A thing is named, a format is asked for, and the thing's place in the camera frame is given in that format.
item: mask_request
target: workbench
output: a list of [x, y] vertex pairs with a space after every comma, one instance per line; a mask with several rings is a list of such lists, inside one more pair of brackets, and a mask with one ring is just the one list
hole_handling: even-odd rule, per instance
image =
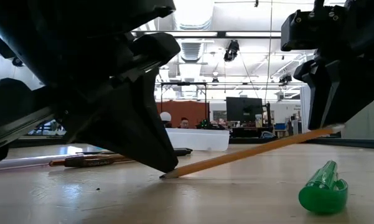
[[[180, 157], [180, 165], [249, 147], [194, 151]], [[48, 149], [41, 154], [63, 151]], [[35, 149], [19, 150], [10, 157], [37, 155]], [[297, 195], [331, 159], [349, 184], [347, 208], [316, 216]], [[161, 174], [136, 162], [2, 171], [0, 223], [374, 223], [374, 149], [299, 144], [180, 179], [159, 180]]]

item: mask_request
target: table surface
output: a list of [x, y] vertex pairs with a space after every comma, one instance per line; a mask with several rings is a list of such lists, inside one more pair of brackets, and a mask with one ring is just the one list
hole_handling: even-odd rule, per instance
[[[249, 147], [230, 146], [227, 152]], [[39, 150], [43, 156], [60, 151]], [[194, 151], [180, 157], [180, 165], [227, 152]], [[38, 152], [11, 152], [13, 158], [30, 154]], [[349, 184], [347, 208], [337, 215], [316, 216], [300, 206], [297, 195], [331, 159]], [[137, 162], [2, 171], [0, 224], [374, 223], [374, 149], [300, 144], [179, 179], [159, 180], [160, 175]]]

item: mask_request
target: computer monitor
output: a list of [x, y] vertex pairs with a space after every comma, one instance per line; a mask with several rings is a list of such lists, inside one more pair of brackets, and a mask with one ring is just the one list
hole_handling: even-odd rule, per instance
[[256, 114], [263, 114], [261, 98], [227, 97], [227, 121], [255, 122]]

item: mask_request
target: green bottle cap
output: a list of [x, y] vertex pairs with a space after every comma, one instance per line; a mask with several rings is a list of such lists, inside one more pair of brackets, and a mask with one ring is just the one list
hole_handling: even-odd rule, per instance
[[346, 181], [338, 178], [336, 162], [328, 161], [299, 192], [299, 201], [305, 209], [314, 213], [337, 213], [347, 203], [347, 191]]

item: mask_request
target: pencil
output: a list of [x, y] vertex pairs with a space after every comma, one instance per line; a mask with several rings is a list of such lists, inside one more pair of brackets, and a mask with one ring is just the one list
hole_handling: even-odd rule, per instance
[[234, 152], [231, 154], [226, 154], [223, 156], [218, 156], [212, 159], [208, 159], [205, 161], [200, 161], [200, 162], [196, 162], [196, 163], [189, 164], [186, 166], [182, 166], [162, 175], [161, 178], [170, 179], [170, 178], [181, 177], [183, 175], [209, 169], [209, 168], [216, 167], [222, 164], [237, 161], [239, 159], [244, 159], [250, 156], [255, 156], [257, 154], [268, 152], [274, 149], [278, 149], [280, 147], [297, 144], [297, 143], [304, 142], [310, 139], [314, 139], [320, 136], [325, 136], [327, 134], [337, 133], [341, 131], [343, 128], [344, 128], [344, 124], [338, 124], [338, 125], [329, 126], [323, 129], [309, 131], [304, 134], [298, 134], [298, 135], [291, 136], [288, 138], [275, 140], [275, 141], [272, 141], [266, 144], [262, 144], [260, 146], [256, 146], [252, 149], [238, 151], [238, 152]]

